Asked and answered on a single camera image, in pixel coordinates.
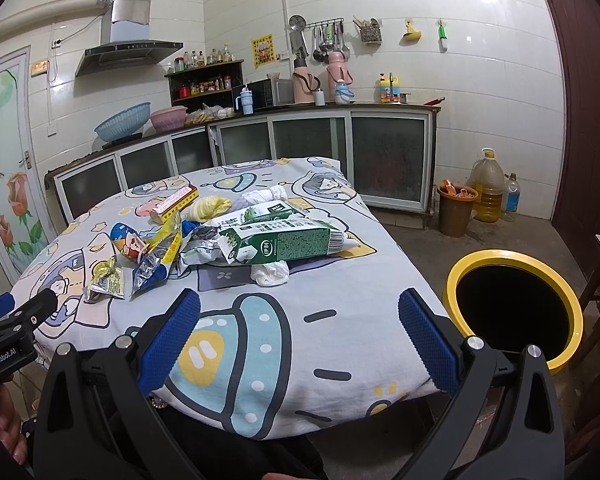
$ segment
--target cartoon print tablecloth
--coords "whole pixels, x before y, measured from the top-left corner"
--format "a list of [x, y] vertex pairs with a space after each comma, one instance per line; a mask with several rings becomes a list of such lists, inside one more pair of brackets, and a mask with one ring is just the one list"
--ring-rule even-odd
[[[202, 314], [158, 394], [178, 410], [251, 438], [280, 438], [373, 415], [393, 402], [435, 390], [398, 320], [400, 293], [415, 287], [442, 304], [422, 275], [326, 158], [261, 160], [195, 171], [107, 198], [72, 222], [13, 287], [16, 305], [42, 288], [58, 310], [38, 340], [50, 350], [108, 346], [168, 309], [184, 287], [198, 291]], [[234, 198], [283, 184], [290, 200], [360, 242], [351, 251], [289, 262], [285, 285], [263, 288], [250, 266], [202, 265], [138, 297], [85, 304], [93, 266], [114, 254], [108, 234], [124, 222], [142, 235], [158, 226], [153, 204], [192, 183], [200, 196]], [[132, 264], [118, 255], [131, 292]]]

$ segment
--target range hood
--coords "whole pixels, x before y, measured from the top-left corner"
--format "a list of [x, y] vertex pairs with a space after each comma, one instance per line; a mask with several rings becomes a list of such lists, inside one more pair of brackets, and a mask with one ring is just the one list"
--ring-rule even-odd
[[75, 76], [161, 62], [183, 47], [173, 41], [148, 40], [149, 0], [115, 0], [102, 17], [100, 46], [88, 48]]

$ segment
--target bucket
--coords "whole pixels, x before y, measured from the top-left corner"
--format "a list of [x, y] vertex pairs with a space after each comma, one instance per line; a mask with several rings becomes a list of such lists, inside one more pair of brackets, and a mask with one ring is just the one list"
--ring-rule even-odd
[[582, 311], [569, 284], [551, 267], [504, 250], [468, 254], [448, 278], [443, 304], [463, 336], [478, 335], [517, 361], [539, 346], [551, 374], [573, 356], [582, 338]]
[[471, 219], [474, 202], [478, 200], [478, 192], [467, 186], [456, 186], [456, 189], [465, 189], [469, 197], [451, 196], [440, 187], [436, 191], [440, 195], [440, 212], [438, 216], [438, 229], [443, 235], [459, 238], [464, 236], [466, 227]]

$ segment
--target brown bucket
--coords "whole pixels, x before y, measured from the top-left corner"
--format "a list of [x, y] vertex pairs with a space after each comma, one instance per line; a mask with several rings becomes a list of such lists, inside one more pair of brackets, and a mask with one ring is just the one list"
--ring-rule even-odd
[[469, 225], [474, 202], [478, 200], [478, 192], [468, 186], [458, 186], [454, 184], [454, 187], [457, 190], [467, 190], [471, 196], [451, 196], [447, 194], [441, 186], [437, 186], [436, 191], [440, 195], [438, 229], [443, 235], [459, 238], [464, 236], [466, 227]]

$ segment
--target person's hand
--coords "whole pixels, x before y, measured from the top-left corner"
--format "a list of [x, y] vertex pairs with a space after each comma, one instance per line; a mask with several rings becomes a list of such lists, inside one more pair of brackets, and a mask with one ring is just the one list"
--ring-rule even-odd
[[296, 478], [295, 476], [281, 475], [278, 473], [267, 473], [262, 480], [308, 480], [307, 478]]
[[9, 390], [0, 384], [0, 441], [20, 465], [27, 459], [27, 441], [20, 433], [21, 422]]

